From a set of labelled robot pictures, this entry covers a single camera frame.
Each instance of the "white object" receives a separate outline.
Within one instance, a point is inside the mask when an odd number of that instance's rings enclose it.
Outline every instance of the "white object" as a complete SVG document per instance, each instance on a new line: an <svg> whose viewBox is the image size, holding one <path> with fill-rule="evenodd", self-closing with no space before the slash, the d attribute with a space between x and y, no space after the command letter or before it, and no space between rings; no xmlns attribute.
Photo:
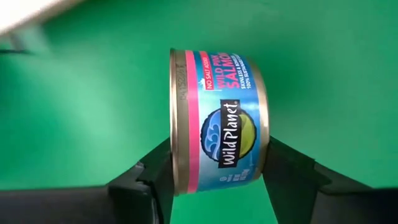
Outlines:
<svg viewBox="0 0 398 224"><path fill-rule="evenodd" d="M0 37L21 26L43 22L80 1L0 0Z"/></svg>

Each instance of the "tin can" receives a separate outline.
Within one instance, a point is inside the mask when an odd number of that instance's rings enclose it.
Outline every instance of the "tin can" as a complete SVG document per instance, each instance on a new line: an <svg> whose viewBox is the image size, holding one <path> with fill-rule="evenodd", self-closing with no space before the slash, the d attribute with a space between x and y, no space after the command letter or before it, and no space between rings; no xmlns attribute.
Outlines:
<svg viewBox="0 0 398 224"><path fill-rule="evenodd" d="M267 95L238 54L170 51L175 194L224 189L261 175L269 142Z"/></svg>

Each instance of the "green screen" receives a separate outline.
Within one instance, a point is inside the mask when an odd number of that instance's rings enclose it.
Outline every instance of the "green screen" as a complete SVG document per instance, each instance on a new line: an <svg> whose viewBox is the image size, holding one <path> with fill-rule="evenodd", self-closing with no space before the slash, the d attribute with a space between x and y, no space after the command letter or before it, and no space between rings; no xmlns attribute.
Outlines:
<svg viewBox="0 0 398 224"><path fill-rule="evenodd" d="M397 15L388 0L84 2L22 35L33 54L0 55L0 189L105 184L167 138L171 47L251 57L274 137L398 186ZM276 219L258 180L179 196L172 223Z"/></svg>

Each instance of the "metal can rim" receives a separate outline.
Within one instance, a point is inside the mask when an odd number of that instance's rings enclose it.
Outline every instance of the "metal can rim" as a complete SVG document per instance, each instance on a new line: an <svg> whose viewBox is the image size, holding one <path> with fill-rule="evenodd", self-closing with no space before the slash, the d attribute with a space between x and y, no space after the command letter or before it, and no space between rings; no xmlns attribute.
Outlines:
<svg viewBox="0 0 398 224"><path fill-rule="evenodd" d="M177 144L177 87L176 87L176 71L175 71L175 49L170 49L170 148L173 162L174 176L174 194L177 196L179 179L178 179L178 144Z"/></svg>
<svg viewBox="0 0 398 224"><path fill-rule="evenodd" d="M254 81L256 83L257 95L259 98L259 110L260 110L260 125L261 125L261 148L259 150L259 162L257 163L256 172L254 173L253 180L260 178L264 164L266 163L267 146L269 143L269 109L268 109L268 97L264 80L261 76L261 72L257 67L256 63L248 59L249 66L252 69L254 75Z"/></svg>

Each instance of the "wild planet logo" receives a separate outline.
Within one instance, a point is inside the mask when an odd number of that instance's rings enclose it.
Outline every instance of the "wild planet logo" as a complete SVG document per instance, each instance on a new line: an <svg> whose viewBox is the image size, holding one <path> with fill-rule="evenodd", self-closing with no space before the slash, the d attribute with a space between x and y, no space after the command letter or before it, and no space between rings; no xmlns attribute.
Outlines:
<svg viewBox="0 0 398 224"><path fill-rule="evenodd" d="M236 167L253 148L256 126L239 100L220 100L220 109L203 123L200 138L203 151L218 168Z"/></svg>

